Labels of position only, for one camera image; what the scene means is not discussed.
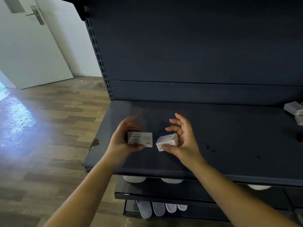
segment wooden floor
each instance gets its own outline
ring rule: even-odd
[[[100,77],[0,93],[0,226],[43,226],[85,178],[82,161],[109,106]],[[108,185],[91,226],[221,226],[123,216]]]

